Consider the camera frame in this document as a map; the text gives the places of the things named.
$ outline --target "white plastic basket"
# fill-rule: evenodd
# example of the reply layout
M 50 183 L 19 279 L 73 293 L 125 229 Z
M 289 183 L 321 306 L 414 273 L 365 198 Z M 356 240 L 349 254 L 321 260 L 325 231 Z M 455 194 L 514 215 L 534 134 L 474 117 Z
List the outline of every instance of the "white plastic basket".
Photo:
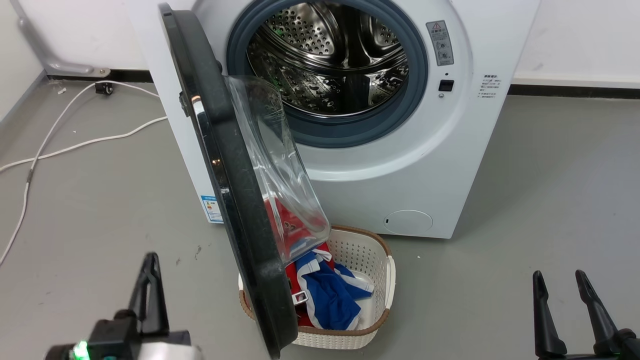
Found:
M 396 264 L 384 240 L 366 230 L 334 225 L 327 245 L 337 263 L 348 267 L 356 277 L 368 277 L 373 281 L 375 290 L 371 298 L 357 301 L 362 314 L 355 330 L 323 330 L 301 326 L 298 327 L 298 338 L 293 343 L 339 350 L 362 348 L 373 339 L 387 319 L 396 288 Z M 240 305 L 253 319 L 241 281 L 239 287 Z

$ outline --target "red cloth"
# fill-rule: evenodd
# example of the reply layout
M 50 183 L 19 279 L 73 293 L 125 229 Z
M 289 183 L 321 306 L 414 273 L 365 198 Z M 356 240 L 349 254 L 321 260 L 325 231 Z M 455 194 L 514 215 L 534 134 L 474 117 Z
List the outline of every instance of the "red cloth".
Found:
M 312 236 L 311 232 L 305 227 L 305 224 L 296 216 L 294 213 L 289 211 L 278 199 L 275 199 L 276 210 L 278 211 L 278 215 L 280 216 L 280 225 L 284 230 L 284 251 L 286 251 L 287 256 L 291 255 L 291 249 L 296 246 L 296 244 L 304 238 Z M 271 223 L 271 230 L 273 234 L 278 236 L 278 226 L 276 222 L 276 217 L 273 214 L 273 208 L 268 200 L 265 200 L 264 206 L 267 209 L 267 216 L 269 217 L 269 222 Z M 318 250 L 323 250 L 329 252 L 329 246 L 326 243 L 322 243 L 317 247 Z M 333 256 L 330 261 L 327 261 L 327 264 L 331 269 L 334 269 Z M 285 268 L 285 272 L 287 277 L 289 278 L 289 284 L 291 285 L 291 294 L 300 292 L 300 284 L 298 284 L 298 274 L 296 273 L 296 263 L 291 263 L 287 265 Z M 314 327 L 309 319 L 309 315 L 307 314 L 307 307 L 302 304 L 300 306 L 296 306 L 296 314 L 298 315 L 298 325 L 299 326 L 309 326 Z

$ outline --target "blue cloth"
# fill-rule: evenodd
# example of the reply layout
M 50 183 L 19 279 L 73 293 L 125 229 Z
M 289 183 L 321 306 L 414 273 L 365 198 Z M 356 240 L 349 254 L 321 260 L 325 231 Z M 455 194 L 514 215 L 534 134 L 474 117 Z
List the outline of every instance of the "blue cloth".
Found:
M 370 297 L 373 285 L 356 279 L 340 264 L 335 264 L 335 269 L 313 252 L 296 261 L 298 282 L 307 292 L 311 322 L 321 329 L 353 330 L 361 311 L 355 300 Z

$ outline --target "white cable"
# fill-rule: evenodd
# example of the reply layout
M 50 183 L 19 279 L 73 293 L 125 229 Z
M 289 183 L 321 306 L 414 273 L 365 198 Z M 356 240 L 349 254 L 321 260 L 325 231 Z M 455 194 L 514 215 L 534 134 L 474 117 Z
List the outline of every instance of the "white cable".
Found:
M 2 264 L 4 263 L 4 259 L 6 258 L 7 254 L 9 253 L 9 250 L 11 249 L 11 246 L 13 245 L 13 243 L 14 243 L 14 241 L 15 241 L 16 236 L 18 235 L 18 231 L 20 231 L 20 227 L 22 226 L 22 221 L 24 220 L 24 215 L 25 215 L 25 213 L 26 213 L 26 211 L 27 211 L 27 201 L 28 201 L 28 198 L 29 198 L 29 186 L 30 186 L 30 184 L 31 184 L 31 180 L 32 180 L 32 178 L 33 178 L 33 172 L 34 172 L 34 170 L 35 170 L 35 168 L 36 168 L 36 164 L 37 164 L 37 162 L 38 162 L 38 159 L 41 159 L 41 158 L 44 158 L 44 157 L 49 157 L 49 156 L 55 156 L 55 155 L 57 155 L 57 154 L 61 154 L 62 152 L 70 151 L 70 150 L 76 149 L 76 148 L 78 148 L 78 147 L 81 147 L 81 146 L 84 146 L 84 145 L 88 145 L 89 143 L 97 142 L 96 140 L 98 140 L 98 141 L 104 141 L 104 139 L 91 140 L 90 142 L 80 143 L 80 144 L 75 145 L 75 146 L 73 146 L 73 147 L 71 147 L 71 148 L 63 149 L 63 150 L 61 150 L 61 151 L 58 151 L 57 153 L 52 153 L 52 154 L 48 154 L 48 155 L 45 155 L 45 156 L 40 156 L 40 154 L 42 153 L 42 149 L 44 149 L 44 147 L 47 145 L 47 142 L 49 141 L 49 138 L 51 137 L 51 134 L 53 133 L 53 130 L 56 128 L 56 125 L 58 125 L 58 123 L 60 122 L 60 119 L 62 119 L 62 116 L 64 116 L 64 115 L 65 115 L 65 113 L 67 112 L 67 110 L 69 109 L 69 107 L 71 107 L 71 104 L 73 104 L 73 103 L 74 103 L 74 101 L 76 101 L 76 99 L 77 99 L 80 95 L 82 95 L 85 91 L 89 90 L 91 87 L 95 86 L 96 84 L 101 84 L 101 83 L 112 83 L 112 84 L 118 84 L 118 85 L 126 86 L 126 87 L 128 87 L 128 88 L 133 88 L 133 89 L 140 90 L 140 91 L 142 91 L 142 92 L 145 92 L 145 93 L 147 93 L 147 94 L 149 94 L 149 95 L 153 95 L 153 96 L 155 96 L 155 97 L 160 97 L 160 96 L 158 96 L 157 94 L 154 94 L 154 93 L 152 93 L 152 92 L 150 92 L 150 91 L 148 91 L 148 90 L 145 90 L 145 89 L 143 89 L 143 88 L 140 88 L 140 87 L 138 87 L 138 86 L 134 86 L 134 85 L 130 85 L 130 84 L 125 84 L 125 83 L 120 83 L 120 82 L 117 82 L 117 81 L 102 80 L 102 81 L 96 81 L 95 83 L 92 83 L 91 85 L 88 85 L 86 88 L 82 89 L 82 91 L 80 91 L 76 96 L 74 96 L 74 98 L 73 98 L 73 99 L 71 99 L 71 101 L 67 104 L 67 107 L 62 111 L 62 113 L 60 114 L 60 116 L 59 116 L 59 117 L 56 119 L 56 121 L 53 123 L 53 126 L 51 126 L 51 129 L 49 130 L 49 133 L 47 133 L 47 136 L 46 136 L 46 137 L 44 138 L 44 140 L 42 141 L 42 144 L 40 144 L 40 148 L 38 149 L 38 152 L 36 152 L 36 156 L 34 156 L 33 158 L 28 159 L 28 160 L 26 160 L 26 161 L 25 161 L 25 162 L 29 162 L 29 161 L 31 161 L 31 167 L 29 168 L 29 174 L 27 175 L 27 183 L 26 183 L 26 185 L 25 185 L 25 187 L 24 187 L 24 200 L 23 200 L 23 202 L 22 202 L 22 213 L 20 214 L 20 219 L 18 219 L 18 224 L 15 226 L 15 230 L 13 231 L 13 235 L 12 235 L 12 236 L 11 236 L 11 238 L 9 239 L 9 244 L 6 246 L 6 248 L 5 248 L 5 250 L 4 250 L 4 253 L 3 253 L 2 257 L 0 258 L 0 266 L 2 266 Z M 133 134 L 133 133 L 135 133 L 135 132 L 137 132 L 137 131 L 139 131 L 139 130 L 143 129 L 144 127 L 146 127 L 146 126 L 148 126 L 148 125 L 151 125 L 151 124 L 147 123 L 147 124 L 145 124 L 145 125 L 143 125 L 143 126 L 141 126 L 141 127 L 137 128 L 136 130 L 134 130 L 131 134 Z M 9 164 L 9 165 L 6 165 L 6 166 L 2 167 L 2 169 L 0 169 L 0 171 L 4 170 L 4 169 L 6 169 L 6 168 L 9 168 L 9 167 L 15 166 L 15 165 L 18 165 L 18 164 Z
M 147 126 L 149 126 L 149 125 L 153 125 L 153 124 L 155 124 L 156 122 L 160 122 L 160 121 L 162 121 L 162 120 L 166 120 L 166 119 L 167 119 L 167 117 L 166 117 L 166 116 L 159 117 L 159 118 L 157 118 L 157 119 L 151 120 L 150 122 L 147 122 L 147 123 L 146 123 L 146 124 L 144 124 L 144 125 L 141 125 L 141 126 L 137 127 L 136 129 L 134 129 L 134 130 L 132 130 L 132 131 L 129 131 L 129 132 L 128 132 L 128 133 L 126 133 L 126 134 L 122 134 L 122 135 L 114 135 L 114 136 L 107 136 L 107 137 L 105 137 L 105 138 L 99 138 L 99 139 L 93 139 L 93 140 L 89 140 L 89 141 L 81 142 L 81 143 L 79 143 L 79 144 L 77 144 L 77 145 L 73 145 L 73 146 L 71 146 L 71 147 L 67 147 L 66 149 L 62 149 L 62 150 L 58 150 L 58 151 L 56 151 L 56 152 L 52 152 L 52 153 L 50 153 L 50 154 L 42 155 L 41 157 L 39 157 L 39 158 L 38 158 L 38 160 L 42 160 L 42 159 L 46 159 L 46 158 L 50 158 L 50 157 L 55 156 L 55 155 L 60 155 L 60 154 L 63 154 L 63 153 L 65 153 L 65 152 L 68 152 L 68 151 L 71 151 L 71 150 L 75 150 L 75 149 L 77 149 L 77 148 L 79 148 L 79 147 L 83 147 L 83 146 L 85 146 L 85 145 L 89 145 L 89 144 L 91 144 L 91 143 L 97 143 L 97 142 L 103 142 L 103 141 L 107 141 L 107 140 L 114 140 L 114 139 L 122 139 L 122 138 L 126 138 L 126 137 L 128 137 L 128 136 L 131 136 L 131 135 L 133 135 L 133 134 L 137 133 L 138 131 L 140 131 L 140 130 L 144 129 L 145 127 L 147 127 Z M 28 162 L 30 162 L 30 161 L 32 161 L 32 160 L 33 160 L 33 158 L 31 158 L 31 159 L 24 159 L 24 160 L 16 161 L 15 163 L 7 164 L 7 165 L 5 165 L 5 166 L 3 166 L 3 167 L 0 167 L 0 172 L 3 172 L 3 171 L 5 171 L 5 170 L 6 170 L 6 169 L 8 169 L 8 168 L 12 168 L 12 167 L 17 166 L 17 165 L 20 165 L 20 164 L 28 163 Z
M 4 258 L 6 258 L 6 255 L 9 253 L 9 249 L 11 248 L 11 246 L 13 245 L 13 242 L 15 241 L 15 236 L 18 235 L 18 230 L 20 230 L 20 226 L 22 225 L 22 221 L 24 220 L 24 214 L 27 212 L 27 196 L 28 195 L 29 195 L 29 183 L 27 183 L 24 186 L 24 199 L 22 201 L 22 213 L 20 214 L 20 220 L 18 220 L 18 225 L 15 227 L 15 230 L 13 231 L 13 235 L 11 235 L 11 240 L 9 240 L 9 244 L 6 246 L 6 249 L 4 250 L 4 254 L 2 254 L 2 257 L 0 258 L 0 265 L 4 263 Z

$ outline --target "basket rim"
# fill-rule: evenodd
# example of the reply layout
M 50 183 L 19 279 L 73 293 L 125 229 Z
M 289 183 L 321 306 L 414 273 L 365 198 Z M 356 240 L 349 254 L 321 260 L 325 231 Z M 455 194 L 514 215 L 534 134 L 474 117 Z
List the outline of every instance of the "basket rim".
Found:
M 387 257 L 391 256 L 391 249 L 389 249 L 389 247 L 387 246 L 385 241 L 382 239 L 382 237 L 380 237 L 380 235 L 376 233 L 372 233 L 365 229 L 359 229 L 357 227 L 342 226 L 342 225 L 332 225 L 332 230 L 342 230 L 350 233 L 362 234 L 370 238 L 373 238 L 385 250 Z M 240 300 L 240 306 L 242 306 L 242 310 L 244 310 L 244 313 L 247 316 L 249 316 L 252 320 L 255 320 L 255 318 L 253 317 L 253 311 L 249 307 L 246 295 L 244 294 L 244 290 L 240 289 L 238 297 Z M 389 309 L 385 309 L 382 312 L 382 315 L 380 316 L 377 322 L 375 322 L 370 327 L 362 330 L 326 330 L 326 329 L 316 329 L 315 327 L 309 327 L 309 326 L 298 326 L 298 331 L 305 332 L 307 334 L 316 334 L 316 335 L 363 336 L 363 335 L 368 335 L 374 331 L 377 331 L 382 326 L 382 324 L 384 324 L 385 321 L 387 321 L 388 316 L 389 316 Z

